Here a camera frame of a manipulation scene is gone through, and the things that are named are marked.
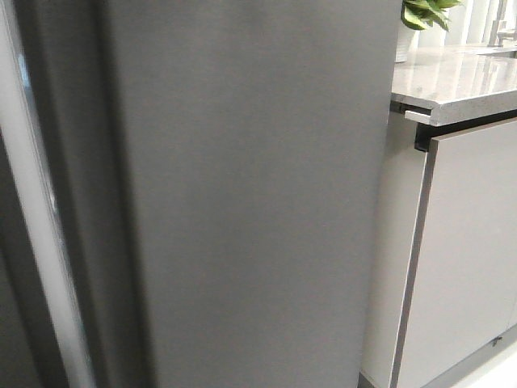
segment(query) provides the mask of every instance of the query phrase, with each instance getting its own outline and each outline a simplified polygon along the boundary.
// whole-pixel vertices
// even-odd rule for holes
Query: white cabinet
[[[413,147],[392,114],[363,372],[419,388],[517,323],[517,120]]]

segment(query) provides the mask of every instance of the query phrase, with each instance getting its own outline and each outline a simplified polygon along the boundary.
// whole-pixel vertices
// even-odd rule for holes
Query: cabinet door
[[[431,142],[398,388],[425,385],[509,325],[517,290],[516,145],[516,120]]]

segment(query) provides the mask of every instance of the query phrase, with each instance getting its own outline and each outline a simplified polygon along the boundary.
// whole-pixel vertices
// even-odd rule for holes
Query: plant pot
[[[395,55],[395,63],[407,61],[407,53],[410,51],[411,41],[413,40],[415,30],[406,27],[400,23],[398,27],[397,53]]]

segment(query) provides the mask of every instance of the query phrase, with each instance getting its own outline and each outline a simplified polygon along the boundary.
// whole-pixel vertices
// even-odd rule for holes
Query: stainless steel refrigerator
[[[400,2],[3,6],[70,386],[356,386]]]

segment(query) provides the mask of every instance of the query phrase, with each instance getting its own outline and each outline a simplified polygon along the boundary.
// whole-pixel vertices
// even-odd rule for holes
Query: marble countertop
[[[392,101],[406,118],[434,126],[517,109],[517,59],[479,55],[516,50],[485,46],[419,48],[395,65]]]

